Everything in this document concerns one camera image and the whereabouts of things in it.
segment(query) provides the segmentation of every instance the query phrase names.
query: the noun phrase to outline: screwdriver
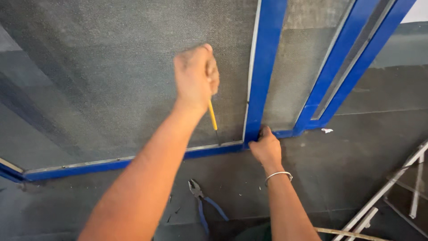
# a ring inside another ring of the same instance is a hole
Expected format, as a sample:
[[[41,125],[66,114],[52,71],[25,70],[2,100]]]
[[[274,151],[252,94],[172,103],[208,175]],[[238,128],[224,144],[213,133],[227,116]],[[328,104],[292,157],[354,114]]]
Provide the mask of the screwdriver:
[[[213,124],[213,128],[215,130],[215,136],[217,137],[218,145],[220,146],[221,143],[217,133],[217,122],[215,121],[214,109],[213,109],[213,104],[211,103],[211,100],[209,100],[208,102],[208,109],[210,111],[211,123]]]

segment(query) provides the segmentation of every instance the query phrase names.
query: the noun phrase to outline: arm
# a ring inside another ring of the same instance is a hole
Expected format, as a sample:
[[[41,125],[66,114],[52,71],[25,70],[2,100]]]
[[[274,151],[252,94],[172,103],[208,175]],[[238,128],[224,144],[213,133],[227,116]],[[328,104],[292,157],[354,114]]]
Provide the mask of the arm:
[[[190,136],[219,84],[208,44],[174,58],[171,114],[92,211],[80,241],[150,240],[166,206]]]
[[[250,149],[265,169],[266,177],[283,172],[281,146],[269,127],[264,127],[258,142],[250,142]],[[320,241],[296,192],[286,174],[277,174],[267,181],[269,192],[272,240]]]

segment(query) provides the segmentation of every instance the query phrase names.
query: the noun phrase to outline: dark floor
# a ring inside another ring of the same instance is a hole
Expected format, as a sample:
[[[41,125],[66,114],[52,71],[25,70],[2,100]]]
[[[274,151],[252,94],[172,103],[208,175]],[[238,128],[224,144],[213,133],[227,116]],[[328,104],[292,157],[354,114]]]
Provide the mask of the dark floor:
[[[374,81],[366,78],[358,85],[370,80]],[[313,130],[283,139],[283,164],[294,176],[293,187],[314,226],[341,229],[382,187],[385,177],[428,138],[427,123],[428,109],[402,106],[398,111],[337,115],[327,126],[334,129],[331,133]],[[120,172],[26,185],[1,179],[0,240],[76,239],[91,209]],[[155,240],[207,239],[188,188],[189,178],[197,180],[232,220],[225,224],[208,215],[223,240],[268,220],[265,174],[250,152],[185,160]],[[383,202],[377,206],[380,210],[365,233],[395,241],[426,240]]]

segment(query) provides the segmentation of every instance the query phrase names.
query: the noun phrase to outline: hand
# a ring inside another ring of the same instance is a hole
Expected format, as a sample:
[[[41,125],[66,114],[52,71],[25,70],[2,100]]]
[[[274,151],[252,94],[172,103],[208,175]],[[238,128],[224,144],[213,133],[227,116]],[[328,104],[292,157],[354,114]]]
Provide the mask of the hand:
[[[211,96],[217,93],[220,83],[213,49],[203,44],[182,52],[174,58],[176,106],[202,116],[208,109]]]
[[[264,126],[259,140],[249,142],[248,145],[251,153],[263,165],[267,176],[284,171],[281,164],[281,145],[269,127]]]

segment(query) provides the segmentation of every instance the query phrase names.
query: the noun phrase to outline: mesh screen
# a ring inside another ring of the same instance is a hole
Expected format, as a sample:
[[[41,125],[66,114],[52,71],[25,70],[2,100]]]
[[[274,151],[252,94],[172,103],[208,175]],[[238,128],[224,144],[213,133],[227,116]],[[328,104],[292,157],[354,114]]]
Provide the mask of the mesh screen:
[[[336,73],[331,85],[328,87],[326,94],[321,100],[318,108],[316,109],[312,119],[319,119],[323,114],[324,110],[327,108],[330,100],[336,94],[336,91],[339,89],[340,85],[348,75],[350,68],[354,65],[354,61],[359,57],[360,50],[367,45],[369,38],[371,36],[372,30],[376,26],[376,23],[384,13],[384,9],[388,6],[391,0],[380,0],[376,8],[373,10],[372,14],[369,17],[369,20],[365,24],[364,28],[361,30],[361,33],[358,35],[355,43],[352,45],[351,50],[346,55],[345,60],[343,61],[342,66],[340,66],[339,71]]]
[[[349,0],[289,0],[263,123],[292,129],[316,81]]]
[[[11,110],[5,120],[19,117],[49,142],[27,151],[32,160],[16,158],[25,149],[14,145],[6,160],[31,169],[134,155],[174,103],[173,56],[205,42],[220,72],[213,97],[220,139],[241,140],[257,0],[10,0],[0,7],[15,40],[3,31],[1,87],[13,94],[2,102],[14,100],[3,106]],[[3,141],[41,139],[4,127]],[[216,142],[205,115],[189,147]],[[51,144],[66,157],[49,155]]]

